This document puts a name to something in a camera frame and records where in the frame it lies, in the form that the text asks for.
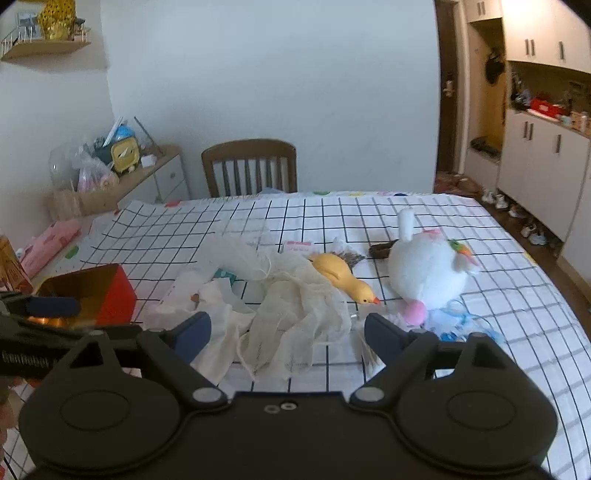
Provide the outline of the white gauze cloth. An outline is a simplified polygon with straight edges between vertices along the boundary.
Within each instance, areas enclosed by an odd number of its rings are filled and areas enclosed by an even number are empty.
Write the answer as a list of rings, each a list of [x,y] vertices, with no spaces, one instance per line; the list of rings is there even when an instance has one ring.
[[[235,283],[213,279],[218,268]],[[287,380],[314,363],[315,348],[352,330],[345,296],[296,253],[256,249],[229,235],[207,237],[197,264],[181,271],[147,313],[149,328],[172,328],[192,315],[211,318],[211,340],[191,365],[214,384],[239,362],[253,381]]]

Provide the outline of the blue ribbon trinket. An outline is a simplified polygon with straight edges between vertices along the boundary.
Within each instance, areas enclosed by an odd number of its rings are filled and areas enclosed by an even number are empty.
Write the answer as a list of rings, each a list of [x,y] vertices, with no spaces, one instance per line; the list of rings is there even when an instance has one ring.
[[[471,334],[476,333],[489,336],[497,344],[505,342],[503,335],[486,318],[472,314],[460,300],[452,300],[441,309],[429,311],[423,328],[445,342],[466,342]]]

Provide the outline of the red metal tin box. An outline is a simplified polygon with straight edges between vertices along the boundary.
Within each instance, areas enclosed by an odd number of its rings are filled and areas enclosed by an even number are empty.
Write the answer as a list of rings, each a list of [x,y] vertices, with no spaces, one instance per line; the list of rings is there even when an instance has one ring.
[[[45,321],[48,326],[68,330],[129,324],[137,302],[133,287],[118,264],[51,277],[40,285],[36,295],[68,297],[79,303],[76,316]]]

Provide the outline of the white tissue pack teal print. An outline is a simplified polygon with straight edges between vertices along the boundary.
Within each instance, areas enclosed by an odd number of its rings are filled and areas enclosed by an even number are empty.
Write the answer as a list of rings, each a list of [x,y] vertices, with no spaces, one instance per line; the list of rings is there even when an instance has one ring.
[[[213,274],[213,279],[228,279],[229,283],[233,284],[235,283],[236,279],[238,279],[238,277],[236,277],[235,273],[218,268]]]

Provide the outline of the brown hair scrunchie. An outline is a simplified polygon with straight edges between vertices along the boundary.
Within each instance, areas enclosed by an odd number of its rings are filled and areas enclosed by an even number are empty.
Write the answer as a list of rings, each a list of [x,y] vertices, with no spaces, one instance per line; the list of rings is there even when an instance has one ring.
[[[369,254],[370,258],[373,259],[388,259],[393,246],[398,242],[398,240],[393,240],[384,243],[377,243],[370,246]]]

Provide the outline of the dried herb sachet bag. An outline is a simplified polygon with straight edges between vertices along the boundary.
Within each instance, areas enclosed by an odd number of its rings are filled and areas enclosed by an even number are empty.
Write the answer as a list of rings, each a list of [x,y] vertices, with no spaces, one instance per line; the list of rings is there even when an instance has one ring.
[[[346,265],[349,266],[350,270],[353,270],[356,265],[366,259],[365,255],[360,253],[345,241],[342,241],[341,238],[335,238],[334,241],[332,241],[329,251],[344,260]]]

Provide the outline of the pink folded towel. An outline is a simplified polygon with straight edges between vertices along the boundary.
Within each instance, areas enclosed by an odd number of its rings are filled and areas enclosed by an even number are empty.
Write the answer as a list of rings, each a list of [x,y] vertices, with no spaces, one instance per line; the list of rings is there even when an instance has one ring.
[[[29,278],[37,275],[81,231],[77,219],[56,221],[24,249],[21,265]]]

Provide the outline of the wooden desk organizer box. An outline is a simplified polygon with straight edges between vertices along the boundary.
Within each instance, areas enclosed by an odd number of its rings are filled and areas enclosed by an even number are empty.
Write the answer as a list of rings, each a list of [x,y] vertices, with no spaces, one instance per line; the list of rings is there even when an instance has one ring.
[[[61,190],[52,192],[45,198],[45,205],[53,221],[67,221],[114,211],[117,209],[117,203],[118,196],[114,190]]]

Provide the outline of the pink label white sachet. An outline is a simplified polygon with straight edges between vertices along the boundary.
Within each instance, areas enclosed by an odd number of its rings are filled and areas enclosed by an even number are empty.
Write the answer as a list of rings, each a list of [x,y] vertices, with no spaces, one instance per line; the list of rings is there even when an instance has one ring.
[[[287,252],[308,257],[315,253],[315,246],[311,242],[287,241],[283,244],[283,253]]]

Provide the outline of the glass bowl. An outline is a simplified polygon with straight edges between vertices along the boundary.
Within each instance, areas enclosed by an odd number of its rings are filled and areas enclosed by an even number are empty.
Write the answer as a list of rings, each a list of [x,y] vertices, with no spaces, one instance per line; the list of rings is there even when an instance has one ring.
[[[56,191],[76,191],[80,171],[88,157],[85,144],[69,142],[62,144],[50,152],[48,167],[53,188]]]

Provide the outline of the pink items plastic bag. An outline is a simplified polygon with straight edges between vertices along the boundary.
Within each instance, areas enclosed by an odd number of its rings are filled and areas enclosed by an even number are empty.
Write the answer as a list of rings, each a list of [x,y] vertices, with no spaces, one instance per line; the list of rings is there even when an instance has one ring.
[[[109,190],[119,183],[118,176],[98,158],[80,150],[72,165],[78,170],[78,193]]]

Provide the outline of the yellow alarm clock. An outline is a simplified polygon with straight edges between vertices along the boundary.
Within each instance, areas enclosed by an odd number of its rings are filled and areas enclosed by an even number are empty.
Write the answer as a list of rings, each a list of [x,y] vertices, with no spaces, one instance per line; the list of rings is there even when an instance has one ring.
[[[127,137],[111,145],[112,169],[121,176],[136,169],[140,161],[140,149],[134,137]]]

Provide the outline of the brown wooden chair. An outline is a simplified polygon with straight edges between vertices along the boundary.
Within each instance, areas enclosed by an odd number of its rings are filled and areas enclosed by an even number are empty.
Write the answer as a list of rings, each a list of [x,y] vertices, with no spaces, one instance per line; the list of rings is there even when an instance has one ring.
[[[201,153],[212,198],[249,196],[266,189],[297,192],[297,149],[276,139],[244,139],[213,145]]]

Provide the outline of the white wall cupboard unit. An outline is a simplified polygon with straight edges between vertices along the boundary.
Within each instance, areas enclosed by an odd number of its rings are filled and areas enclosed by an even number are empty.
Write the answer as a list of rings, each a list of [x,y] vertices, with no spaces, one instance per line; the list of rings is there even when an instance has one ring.
[[[590,273],[590,26],[564,1],[465,1],[465,173]]]

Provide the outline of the wall shelf with ornaments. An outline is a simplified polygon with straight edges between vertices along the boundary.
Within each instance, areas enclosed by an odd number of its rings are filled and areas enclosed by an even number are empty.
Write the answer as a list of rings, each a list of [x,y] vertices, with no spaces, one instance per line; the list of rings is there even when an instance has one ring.
[[[91,30],[75,1],[31,1],[17,7],[15,25],[1,39],[1,60],[68,55],[91,44]]]

